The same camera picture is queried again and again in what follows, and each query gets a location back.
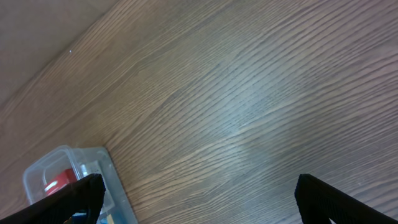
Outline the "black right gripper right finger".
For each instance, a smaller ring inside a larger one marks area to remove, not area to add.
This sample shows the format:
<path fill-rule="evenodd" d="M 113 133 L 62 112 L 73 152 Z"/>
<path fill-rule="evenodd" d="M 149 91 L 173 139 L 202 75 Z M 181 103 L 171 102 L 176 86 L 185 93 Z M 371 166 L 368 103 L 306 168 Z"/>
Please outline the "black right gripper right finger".
<path fill-rule="evenodd" d="M 397 220 L 310 174 L 299 175 L 294 196 L 304 224 L 397 224 Z"/>

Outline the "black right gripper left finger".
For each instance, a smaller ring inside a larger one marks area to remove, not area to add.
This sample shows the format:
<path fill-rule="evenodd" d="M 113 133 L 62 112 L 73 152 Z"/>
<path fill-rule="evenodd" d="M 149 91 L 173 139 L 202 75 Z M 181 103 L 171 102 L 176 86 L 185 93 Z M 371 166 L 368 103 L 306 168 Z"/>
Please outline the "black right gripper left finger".
<path fill-rule="evenodd" d="M 1 220 L 5 224 L 87 223 L 98 221 L 106 187 L 101 174 L 90 174 Z"/>

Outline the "red white medicine box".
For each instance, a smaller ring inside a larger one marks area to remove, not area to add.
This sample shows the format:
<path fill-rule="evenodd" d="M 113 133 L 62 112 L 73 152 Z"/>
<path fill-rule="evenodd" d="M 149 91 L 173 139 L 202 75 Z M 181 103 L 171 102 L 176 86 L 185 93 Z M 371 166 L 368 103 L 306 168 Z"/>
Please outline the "red white medicine box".
<path fill-rule="evenodd" d="M 76 181 L 77 179 L 73 169 L 66 169 L 45 185 L 44 192 L 46 196 L 52 195 L 64 186 Z"/>

